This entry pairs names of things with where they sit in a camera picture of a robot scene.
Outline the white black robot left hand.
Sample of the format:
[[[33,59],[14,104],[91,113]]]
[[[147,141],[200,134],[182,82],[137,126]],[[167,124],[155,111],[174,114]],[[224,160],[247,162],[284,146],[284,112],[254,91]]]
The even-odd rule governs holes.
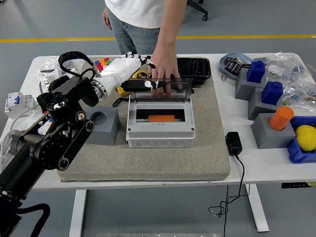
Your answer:
[[[131,52],[115,59],[102,72],[99,78],[94,78],[92,84],[100,100],[106,99],[115,87],[122,87],[126,92],[154,91],[171,95],[171,86],[165,80],[144,79],[130,80],[142,65],[149,65],[155,68],[149,55],[132,54]]]

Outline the person's right hand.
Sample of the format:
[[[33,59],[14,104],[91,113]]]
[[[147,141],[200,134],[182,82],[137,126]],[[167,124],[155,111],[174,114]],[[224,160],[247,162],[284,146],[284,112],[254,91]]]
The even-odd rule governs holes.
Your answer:
[[[111,16],[111,11],[108,10],[107,7],[105,7],[102,13],[103,23],[109,30],[112,30],[110,16]]]

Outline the person's left hand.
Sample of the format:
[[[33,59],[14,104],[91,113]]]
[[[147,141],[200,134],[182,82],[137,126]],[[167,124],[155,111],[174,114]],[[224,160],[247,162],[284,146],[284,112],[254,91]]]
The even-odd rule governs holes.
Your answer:
[[[166,53],[155,51],[152,55],[152,62],[155,69],[149,68],[149,72],[154,79],[175,79],[178,89],[182,89],[182,80],[177,67],[177,54],[175,52]]]

